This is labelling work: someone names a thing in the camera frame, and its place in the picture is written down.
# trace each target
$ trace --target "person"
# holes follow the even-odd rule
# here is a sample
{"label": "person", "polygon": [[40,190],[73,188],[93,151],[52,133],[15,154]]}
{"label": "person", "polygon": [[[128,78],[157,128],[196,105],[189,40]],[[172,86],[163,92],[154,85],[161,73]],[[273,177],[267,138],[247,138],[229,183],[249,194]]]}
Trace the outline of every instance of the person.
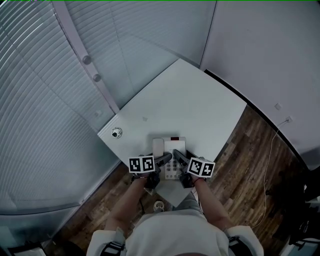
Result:
{"label": "person", "polygon": [[[171,211],[143,215],[125,240],[147,181],[135,179],[111,210],[104,230],[93,233],[87,256],[263,256],[252,229],[234,226],[206,181],[192,180],[202,210],[191,193]],[[238,254],[231,246],[237,241],[242,245]]]}

